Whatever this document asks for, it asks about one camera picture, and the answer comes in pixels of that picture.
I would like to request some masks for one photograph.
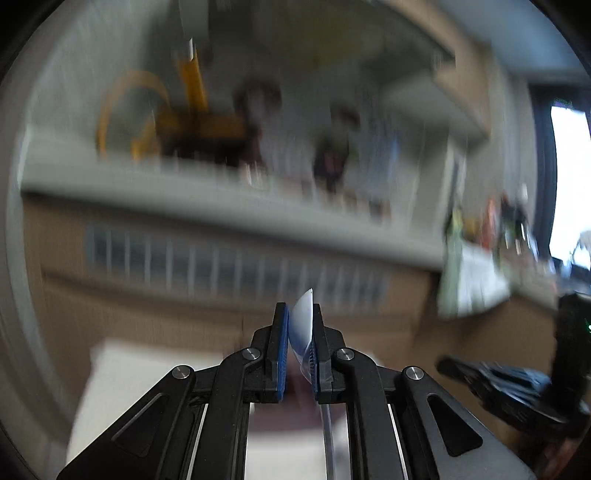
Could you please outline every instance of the bright window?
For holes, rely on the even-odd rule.
[[[591,137],[584,112],[554,106],[552,123],[557,187],[550,253],[565,261],[570,258],[581,232],[591,230]],[[574,262],[589,268],[589,253],[578,250]]]

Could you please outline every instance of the shelf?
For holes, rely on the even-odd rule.
[[[408,219],[380,225],[201,168],[181,175],[147,161],[133,164],[128,155],[101,160],[92,144],[33,128],[21,158],[22,192],[197,220],[428,270],[443,265],[443,238]]]
[[[382,89],[382,101],[427,128],[448,128],[452,135],[478,141],[486,137],[483,123],[428,73],[420,73]]]

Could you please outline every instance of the bottle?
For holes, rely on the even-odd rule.
[[[462,208],[455,206],[447,218],[445,234],[448,238],[461,238],[464,230]]]
[[[522,259],[527,266],[533,266],[538,261],[538,243],[531,232],[525,209],[527,207],[527,186],[521,185],[517,201],[515,217],[515,238],[521,250]]]
[[[482,248],[487,250],[496,248],[498,223],[495,199],[489,197],[480,229],[480,245]]]

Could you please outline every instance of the ceiling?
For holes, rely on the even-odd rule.
[[[541,82],[589,82],[554,24],[529,0],[434,0],[508,70]]]

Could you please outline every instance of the blue gripper pad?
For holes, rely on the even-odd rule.
[[[287,346],[288,325],[290,322],[290,310],[285,306],[281,322],[281,336],[279,337],[279,351],[277,355],[277,400],[283,400],[285,392],[285,378],[287,376]]]
[[[318,400],[318,361],[316,354],[316,343],[314,341],[314,335],[312,335],[312,344],[310,345],[310,381],[312,382],[312,391],[314,392],[314,398]]]

